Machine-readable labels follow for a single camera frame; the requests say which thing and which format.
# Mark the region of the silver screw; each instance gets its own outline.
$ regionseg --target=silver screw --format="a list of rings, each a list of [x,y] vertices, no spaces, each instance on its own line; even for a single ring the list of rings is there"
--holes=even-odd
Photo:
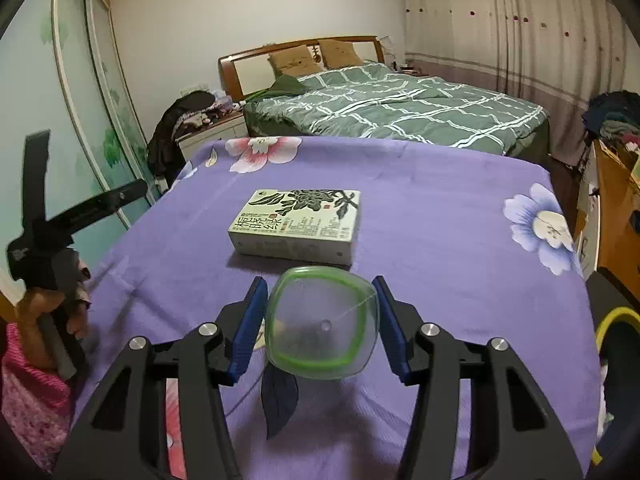
[[[198,332],[200,335],[214,335],[218,331],[215,323],[204,323],[200,325]]]
[[[132,350],[142,350],[146,346],[146,339],[138,336],[129,341],[129,348]]]
[[[435,323],[425,323],[420,327],[422,333],[429,337],[434,337],[440,333],[440,327]]]
[[[507,348],[509,348],[509,343],[506,339],[501,337],[494,337],[491,339],[491,346],[494,347],[498,352],[504,352]]]

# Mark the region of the green comforter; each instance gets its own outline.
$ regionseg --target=green comforter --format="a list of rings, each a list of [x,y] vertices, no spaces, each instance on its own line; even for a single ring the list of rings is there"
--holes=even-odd
[[[280,82],[286,95],[268,92],[248,103],[254,131],[268,121],[281,123],[283,131],[414,140],[505,155],[530,142],[547,117],[544,108],[521,99],[439,77],[397,74],[379,63],[298,81],[307,89],[300,95],[292,95],[300,88]]]

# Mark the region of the green-rimmed container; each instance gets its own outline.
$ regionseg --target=green-rimmed container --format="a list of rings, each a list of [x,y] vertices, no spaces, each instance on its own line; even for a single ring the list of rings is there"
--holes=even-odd
[[[310,379],[361,371],[378,337],[378,296],[371,283],[333,267],[295,267],[271,292],[265,315],[269,360]]]

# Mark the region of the blue gripper pad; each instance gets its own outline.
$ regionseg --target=blue gripper pad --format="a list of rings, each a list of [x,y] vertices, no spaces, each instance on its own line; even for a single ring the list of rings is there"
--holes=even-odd
[[[264,311],[267,308],[268,297],[269,289],[267,282],[265,282],[263,278],[256,276],[244,301],[241,302],[246,304],[244,316],[242,316],[236,333],[229,342],[231,362],[228,376],[233,384],[238,382],[238,379],[240,379],[249,367],[249,361],[254,351],[255,339],[258,336]]]
[[[385,279],[382,276],[375,277],[372,283],[378,293],[380,339],[382,339],[382,344],[385,347],[386,358],[391,366],[391,371],[404,383],[408,379],[411,370],[406,351],[408,342],[394,312],[396,300],[388,286],[386,286]]]

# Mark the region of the pillow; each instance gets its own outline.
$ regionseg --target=pillow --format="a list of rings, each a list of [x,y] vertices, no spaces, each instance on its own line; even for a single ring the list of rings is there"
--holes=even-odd
[[[306,45],[295,46],[269,54],[269,61],[276,72],[300,77],[322,72],[322,67],[311,57]]]
[[[353,43],[337,40],[320,40],[320,52],[327,68],[345,68],[347,66],[362,66],[363,60],[356,54]]]

